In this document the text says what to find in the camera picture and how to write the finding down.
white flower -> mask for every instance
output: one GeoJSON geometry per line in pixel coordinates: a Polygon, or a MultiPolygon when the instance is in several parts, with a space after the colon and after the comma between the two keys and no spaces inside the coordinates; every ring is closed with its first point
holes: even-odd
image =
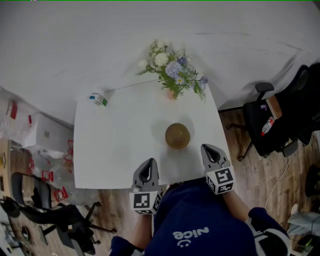
{"type": "Polygon", "coordinates": [[[160,66],[164,66],[167,64],[168,62],[168,55],[166,53],[159,53],[154,57],[154,63],[160,67],[160,66]]]}
{"type": "Polygon", "coordinates": [[[182,77],[178,77],[175,82],[178,84],[178,85],[182,85],[185,83],[185,80],[182,78],[182,77]]]}
{"type": "Polygon", "coordinates": [[[189,86],[190,86],[191,88],[195,87],[195,81],[191,80],[191,81],[189,82],[189,86]]]}
{"type": "Polygon", "coordinates": [[[138,62],[138,67],[144,70],[148,64],[148,61],[146,59],[143,59],[138,62]]]}
{"type": "Polygon", "coordinates": [[[165,42],[163,40],[158,40],[156,44],[159,48],[165,47],[165,42]]]}

white cable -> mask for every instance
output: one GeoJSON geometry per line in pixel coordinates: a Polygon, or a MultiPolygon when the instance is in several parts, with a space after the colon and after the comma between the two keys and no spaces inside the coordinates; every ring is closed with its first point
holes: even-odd
{"type": "Polygon", "coordinates": [[[264,206],[264,208],[266,208],[266,207],[267,207],[269,197],[271,196],[271,194],[272,194],[272,192],[274,191],[275,187],[277,186],[278,182],[281,180],[281,178],[282,178],[282,177],[283,177],[283,175],[285,174],[285,172],[286,172],[286,170],[287,170],[287,168],[288,168],[289,162],[290,162],[290,158],[291,158],[291,156],[289,156],[288,163],[286,164],[286,167],[284,168],[284,171],[283,171],[283,173],[281,174],[281,177],[280,177],[280,178],[277,180],[277,182],[274,184],[274,186],[273,186],[273,188],[272,188],[272,190],[271,190],[270,194],[268,195],[268,198],[266,199],[266,202],[265,202],[265,206],[264,206]]]}

navy blue shirt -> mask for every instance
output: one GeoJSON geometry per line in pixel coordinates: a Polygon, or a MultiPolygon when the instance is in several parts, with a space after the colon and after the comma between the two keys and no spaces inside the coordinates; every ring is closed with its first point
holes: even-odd
{"type": "MultiPolygon", "coordinates": [[[[252,209],[249,217],[257,231],[275,229],[287,235],[264,208],[252,209]]],[[[252,227],[230,214],[223,197],[215,195],[204,178],[197,179],[164,195],[154,216],[154,234],[144,255],[256,256],[259,253],[254,234],[252,227]]],[[[119,236],[112,239],[111,256],[131,256],[135,250],[136,253],[143,251],[119,236]]]]}

forearm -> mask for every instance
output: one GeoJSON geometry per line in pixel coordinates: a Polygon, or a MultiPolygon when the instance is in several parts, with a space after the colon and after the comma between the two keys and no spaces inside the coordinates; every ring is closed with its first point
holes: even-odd
{"type": "Polygon", "coordinates": [[[241,221],[245,221],[248,218],[250,209],[240,199],[236,192],[230,191],[222,194],[223,199],[228,207],[231,215],[241,221]]]}
{"type": "Polygon", "coordinates": [[[134,246],[146,249],[152,238],[152,215],[139,215],[134,232],[129,240],[134,246]]]}

brown bowl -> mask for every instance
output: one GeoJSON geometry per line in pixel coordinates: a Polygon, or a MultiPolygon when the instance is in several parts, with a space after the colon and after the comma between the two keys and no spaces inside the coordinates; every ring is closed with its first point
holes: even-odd
{"type": "Polygon", "coordinates": [[[173,123],[165,131],[165,141],[172,149],[183,149],[190,141],[190,133],[182,123],[173,123]]]}

